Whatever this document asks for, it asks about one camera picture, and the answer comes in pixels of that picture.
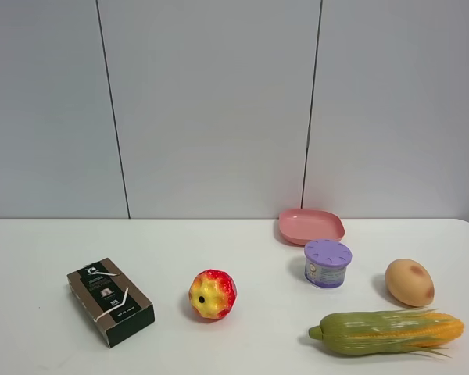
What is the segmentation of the purple lidded white can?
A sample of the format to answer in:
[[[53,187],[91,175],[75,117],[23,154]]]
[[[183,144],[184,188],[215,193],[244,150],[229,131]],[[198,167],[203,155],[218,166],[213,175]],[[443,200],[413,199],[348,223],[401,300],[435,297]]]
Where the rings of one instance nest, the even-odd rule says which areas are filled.
[[[319,288],[337,288],[345,281],[347,266],[353,254],[340,241],[318,239],[304,247],[305,278]]]

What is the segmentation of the toy corn cob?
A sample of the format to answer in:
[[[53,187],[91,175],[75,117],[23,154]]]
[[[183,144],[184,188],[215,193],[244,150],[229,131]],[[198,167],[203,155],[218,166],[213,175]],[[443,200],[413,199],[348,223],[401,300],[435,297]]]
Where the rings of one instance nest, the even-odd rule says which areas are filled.
[[[339,355],[409,352],[438,355],[444,345],[463,333],[461,320],[434,309],[337,312],[308,330],[309,338]]]

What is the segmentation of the tan spotted toy potato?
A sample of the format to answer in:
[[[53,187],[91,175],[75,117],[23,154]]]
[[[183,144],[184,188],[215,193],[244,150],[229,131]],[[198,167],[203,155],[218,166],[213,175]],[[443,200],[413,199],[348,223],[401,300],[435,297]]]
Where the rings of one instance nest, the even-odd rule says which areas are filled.
[[[435,287],[428,271],[412,259],[397,259],[385,271],[391,295],[405,305],[424,307],[433,303]]]

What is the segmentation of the brown coffee capsule box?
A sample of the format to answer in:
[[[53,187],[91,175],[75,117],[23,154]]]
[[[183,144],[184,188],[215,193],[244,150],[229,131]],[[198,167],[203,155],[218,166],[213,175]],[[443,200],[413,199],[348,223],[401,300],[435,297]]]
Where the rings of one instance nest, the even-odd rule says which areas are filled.
[[[110,348],[156,320],[150,299],[109,258],[87,264],[66,277],[71,292]]]

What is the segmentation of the red yellow toy strawberry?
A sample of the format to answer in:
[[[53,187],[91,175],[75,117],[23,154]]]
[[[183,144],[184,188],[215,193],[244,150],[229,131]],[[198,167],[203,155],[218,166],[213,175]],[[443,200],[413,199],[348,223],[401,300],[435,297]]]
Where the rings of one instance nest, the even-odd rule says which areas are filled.
[[[233,309],[237,295],[235,282],[228,273],[208,269],[193,280],[188,300],[203,319],[221,320]]]

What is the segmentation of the pink plastic plate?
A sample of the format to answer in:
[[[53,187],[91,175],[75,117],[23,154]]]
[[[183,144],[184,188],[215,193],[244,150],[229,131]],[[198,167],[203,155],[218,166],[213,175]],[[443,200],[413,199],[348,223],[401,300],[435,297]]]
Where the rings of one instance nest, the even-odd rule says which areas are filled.
[[[294,245],[305,245],[317,239],[341,241],[345,228],[338,216],[317,209],[288,209],[278,217],[281,236]]]

